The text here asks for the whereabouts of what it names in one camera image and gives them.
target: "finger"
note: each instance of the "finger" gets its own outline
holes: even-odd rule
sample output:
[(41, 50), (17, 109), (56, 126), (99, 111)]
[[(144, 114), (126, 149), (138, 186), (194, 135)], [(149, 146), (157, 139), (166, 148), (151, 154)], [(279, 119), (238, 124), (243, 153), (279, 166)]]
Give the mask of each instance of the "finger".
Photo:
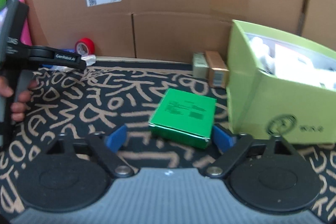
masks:
[(17, 98), (17, 100), (21, 103), (28, 103), (30, 101), (30, 91), (29, 90), (25, 90), (23, 92), (20, 93), (19, 97)]
[(31, 80), (30, 81), (30, 84), (29, 84), (29, 86), (28, 86), (28, 89), (34, 89), (34, 88), (36, 88), (37, 87), (37, 82), (36, 82), (36, 80)]
[(8, 86), (5, 77), (0, 76), (0, 95), (3, 97), (11, 97), (14, 91)]
[(26, 111), (26, 105), (24, 103), (13, 103), (11, 109), (14, 113), (23, 113)]
[(12, 119), (15, 122), (22, 122), (25, 118), (25, 115), (23, 113), (13, 113), (12, 114)]

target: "qr code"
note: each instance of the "qr code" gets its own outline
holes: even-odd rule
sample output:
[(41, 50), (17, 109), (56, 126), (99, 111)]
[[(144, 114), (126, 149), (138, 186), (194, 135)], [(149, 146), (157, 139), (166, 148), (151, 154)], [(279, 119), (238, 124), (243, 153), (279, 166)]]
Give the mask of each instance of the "qr code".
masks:
[(89, 0), (89, 6), (97, 5), (97, 0)]
[(213, 86), (221, 86), (222, 85), (222, 80), (223, 80), (223, 72), (221, 71), (216, 71), (213, 75)]

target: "small white box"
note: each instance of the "small white box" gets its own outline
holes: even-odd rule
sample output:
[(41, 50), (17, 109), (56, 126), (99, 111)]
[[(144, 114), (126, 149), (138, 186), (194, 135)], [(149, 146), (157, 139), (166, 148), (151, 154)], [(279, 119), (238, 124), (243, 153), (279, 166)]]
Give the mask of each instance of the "small white box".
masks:
[(193, 57), (193, 77), (207, 79), (209, 65), (203, 53), (194, 53)]

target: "gray gripper base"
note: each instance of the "gray gripper base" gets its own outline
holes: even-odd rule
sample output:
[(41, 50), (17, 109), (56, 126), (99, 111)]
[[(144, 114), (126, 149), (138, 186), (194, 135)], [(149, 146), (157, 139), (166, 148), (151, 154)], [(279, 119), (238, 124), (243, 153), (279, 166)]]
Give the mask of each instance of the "gray gripper base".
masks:
[(275, 216), (237, 201), (197, 169), (143, 168), (117, 179), (96, 203), (71, 213), (27, 209), (13, 224), (322, 224), (310, 211)]

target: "tape roll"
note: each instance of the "tape roll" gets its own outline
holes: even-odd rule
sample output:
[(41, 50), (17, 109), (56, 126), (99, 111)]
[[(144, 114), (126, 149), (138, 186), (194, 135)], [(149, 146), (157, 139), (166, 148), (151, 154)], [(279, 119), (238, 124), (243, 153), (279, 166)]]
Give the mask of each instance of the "tape roll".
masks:
[(95, 54), (95, 44), (89, 38), (82, 38), (75, 44), (75, 51), (81, 56)]

